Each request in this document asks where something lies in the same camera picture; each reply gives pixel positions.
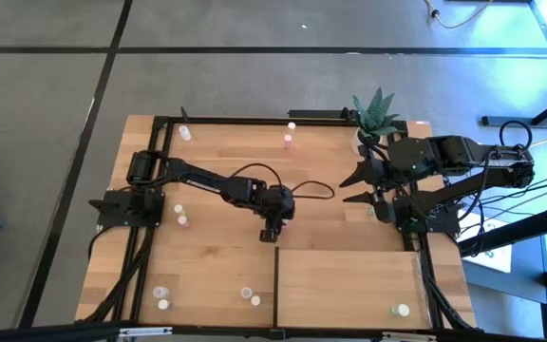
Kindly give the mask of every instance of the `wooden tabletop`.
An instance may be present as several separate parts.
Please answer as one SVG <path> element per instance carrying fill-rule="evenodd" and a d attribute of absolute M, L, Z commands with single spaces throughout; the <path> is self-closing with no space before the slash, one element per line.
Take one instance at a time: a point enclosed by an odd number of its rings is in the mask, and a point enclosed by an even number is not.
<path fill-rule="evenodd" d="M 131 155 L 148 145 L 152 122 L 152 116 L 128 117 L 111 187 L 117 189 L 127 185 L 125 174 Z M 412 137 L 431 135 L 428 123 L 407 124 L 408 133 Z M 398 260 L 404 266 L 396 272 L 385 269 L 386 277 L 402 278 L 406 281 L 410 279 L 413 285 L 414 279 L 419 279 L 420 275 L 416 272 L 419 267 L 415 268 L 414 254 L 404 252 L 402 237 L 394 226 L 370 217 L 365 204 L 342 202 L 345 197 L 369 190 L 363 183 L 338 188 L 338 184 L 353 171 L 356 162 L 360 161 L 360 157 L 353 154 L 349 147 L 355 128 L 299 126 L 292 147 L 284 148 L 285 125 L 201 123 L 188 126 L 192 134 L 189 142 L 184 142 L 175 128 L 171 157 L 185 159 L 195 166 L 221 175 L 232 174 L 250 162 L 263 162 L 275 169 L 283 183 L 289 187 L 301 181 L 322 181 L 335 189 L 336 196 L 330 200 L 296 199 L 295 218 L 284 228 L 274 245 L 259 241 L 258 233 L 263 228 L 264 221 L 251 211 L 235 208 L 219 196 L 191 186 L 178 183 L 165 185 L 165 208 L 161 225 L 155 233 L 149 260 L 142 298 L 141 323 L 271 327 L 274 320 L 275 246 L 280 248 L 282 256 L 279 270 L 288 268 L 288 275 L 292 274 L 293 265 L 283 265 L 282 261 L 291 256 L 309 259 L 309 255 L 305 254 L 307 252 L 326 252 L 326 256 L 332 260 L 340 258 L 351 263 L 351 258 L 356 255 L 348 252 L 377 252 L 360 257 L 373 261 L 379 258 Z M 274 176 L 264 168 L 249 168 L 242 176 L 260 178 L 268 184 L 275 183 Z M 422 180 L 419 186 L 420 189 L 435 190 L 442 186 L 442 180 Z M 326 195 L 326 191 L 310 185 L 298 192 Z M 190 228 L 177 224 L 176 214 L 172 210 L 175 204 L 185 207 Z M 95 243 L 76 313 L 77 318 L 91 314 L 119 278 L 127 237 L 127 228 L 114 228 Z M 457 246 L 445 235 L 429 234 L 428 237 L 439 287 L 463 319 L 475 324 Z M 311 267 L 306 263 L 303 265 L 307 268 L 306 271 Z M 380 278 L 381 274 L 377 274 L 380 272 L 381 269 L 369 276 L 372 279 Z M 377 288 L 381 292 L 394 292 L 395 287 L 391 283 L 380 281 L 378 284 Z M 170 290 L 170 300 L 173 302 L 170 310 L 158 309 L 157 299 L 151 294 L 155 286 L 165 286 Z M 250 301 L 240 296 L 240 289 L 243 287 L 250 287 L 261 297 L 262 302 L 258 307 L 252 306 Z M 410 299 L 410 303 L 406 303 L 414 307 L 411 308 L 410 319 L 399 321 L 397 316 L 388 314 L 390 302 L 378 300 L 375 293 L 364 292 L 364 295 L 372 296 L 370 303 L 382 315 L 377 316 L 377 319 L 361 318 L 360 326 L 373 329 L 428 327 L 423 294 L 419 294 L 420 290 L 415 288 L 413 294 L 407 296 L 403 289 L 405 288 L 398 289 L 397 300 Z M 129 315 L 132 294 L 133 284 L 126 295 L 123 311 L 123 317 L 126 318 Z M 320 320 L 315 317 L 315 320 L 302 321 L 297 318 L 301 313 L 290 313 L 281 299 L 280 296 L 280 325 L 356 327 L 349 323 L 353 317 L 348 316 L 348 311 L 323 312 Z M 350 300 L 347 304 L 355 307 L 355 303 L 352 304 Z M 357 312 L 356 317 L 360 318 L 360 314 Z"/>

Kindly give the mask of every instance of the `wooden board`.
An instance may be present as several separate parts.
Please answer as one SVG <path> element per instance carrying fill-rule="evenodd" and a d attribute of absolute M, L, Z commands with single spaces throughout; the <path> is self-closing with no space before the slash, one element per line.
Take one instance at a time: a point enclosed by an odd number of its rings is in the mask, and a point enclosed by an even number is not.
<path fill-rule="evenodd" d="M 152 122 L 151 116 L 128 117 L 111 187 L 126 186 L 124 178 L 131 155 L 147 146 Z M 369 190 L 365 184 L 344 189 L 337 187 L 360 161 L 349 147 L 355 128 L 300 126 L 290 149 L 283 148 L 285 126 L 194 124 L 189 125 L 189 129 L 190 142 L 181 140 L 175 129 L 170 156 L 221 175 L 229 175 L 250 162 L 263 162 L 275 169 L 287 186 L 317 180 L 335 189 L 335 199 L 296 200 L 295 219 L 280 236 L 276 244 L 280 248 L 403 251 L 402 237 L 393 225 L 370 217 L 365 204 L 342 202 L 347 196 Z M 410 123 L 409 134 L 427 136 L 429 125 Z M 275 182 L 274 176 L 264 168 L 250 168 L 242 175 L 261 178 L 269 184 Z M 426 182 L 430 186 L 442 185 L 437 185 L 436 180 Z M 164 216 L 155 234 L 140 321 L 270 327 L 273 322 L 274 246 L 258 240 L 264 221 L 248 210 L 225 203 L 217 195 L 191 186 L 168 184 L 164 186 L 164 192 Z M 326 190 L 306 186 L 300 193 L 325 195 Z M 176 224 L 172 207 L 177 203 L 186 208 L 191 228 Z M 91 314 L 119 277 L 127 234 L 127 229 L 114 229 L 96 242 L 77 318 Z M 473 321 L 457 247 L 442 240 L 437 248 L 442 249 L 441 254 L 448 254 L 443 257 L 437 254 L 434 260 L 436 277 L 440 273 L 443 280 L 441 288 L 445 293 L 449 291 L 451 303 L 462 303 L 457 309 L 468 315 L 468 321 L 470 317 Z M 172 310 L 163 312 L 157 308 L 151 290 L 158 285 L 170 288 Z M 261 296 L 259 307 L 252 307 L 240 297 L 239 291 L 244 286 L 253 288 Z M 128 291 L 126 298 L 130 298 L 131 292 Z M 127 307 L 124 307 L 123 317 L 127 317 Z"/>
<path fill-rule="evenodd" d="M 280 250 L 278 325 L 429 329 L 417 253 Z"/>

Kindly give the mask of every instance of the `gray floor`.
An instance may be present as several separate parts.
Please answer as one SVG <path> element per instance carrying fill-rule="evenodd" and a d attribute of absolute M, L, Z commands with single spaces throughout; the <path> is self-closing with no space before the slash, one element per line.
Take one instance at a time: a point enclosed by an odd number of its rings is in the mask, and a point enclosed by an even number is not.
<path fill-rule="evenodd" d="M 21 7 L 0 0 L 0 45 L 107 46 L 122 3 L 32 0 Z M 449 22 L 481 5 L 434 3 Z M 122 44 L 547 47 L 526 5 L 494 3 L 479 20 L 444 30 L 428 22 L 425 4 L 412 0 L 351 5 L 341 0 L 137 0 Z M 0 56 L 0 217 L 9 222 L 0 230 L 0 328 L 12 325 L 103 61 L 100 55 Z M 351 106 L 353 94 L 367 101 L 377 86 L 396 94 L 391 110 L 404 119 L 432 122 L 435 134 L 496 143 L 498 130 L 479 126 L 479 117 L 528 117 L 547 107 L 547 57 L 118 56 L 36 324 L 73 319 L 96 221 L 87 200 L 103 194 L 127 115 L 179 115 L 183 105 L 196 116 L 284 117 L 289 109 Z M 547 138 L 547 130 L 534 134 L 535 141 Z M 509 143 L 524 139 L 518 129 L 506 136 Z M 533 153 L 541 180 L 547 176 L 547 144 Z M 521 209 L 543 207 L 547 199 Z M 470 291 L 482 328 L 538 335 L 540 320 L 530 303 L 474 287 Z M 492 319 L 496 314 L 500 320 Z M 534 317 L 539 326 L 521 324 Z"/>

